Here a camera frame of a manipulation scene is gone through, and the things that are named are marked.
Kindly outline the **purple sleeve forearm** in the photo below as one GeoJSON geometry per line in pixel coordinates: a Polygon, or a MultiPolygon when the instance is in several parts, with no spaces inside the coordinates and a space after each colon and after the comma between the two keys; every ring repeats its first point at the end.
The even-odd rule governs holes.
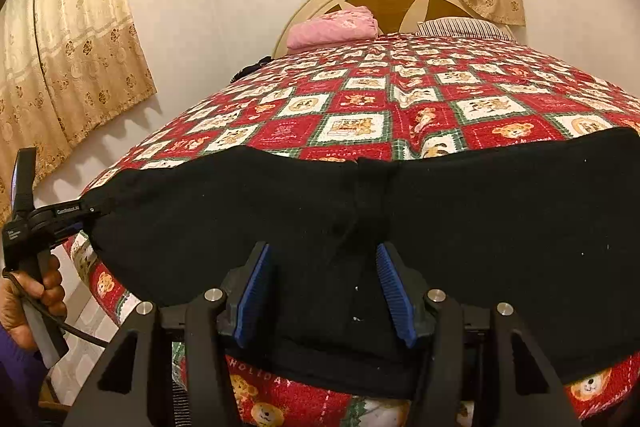
{"type": "Polygon", "coordinates": [[[21,348],[1,329],[1,425],[38,426],[40,389],[48,373],[38,351],[21,348]]]}

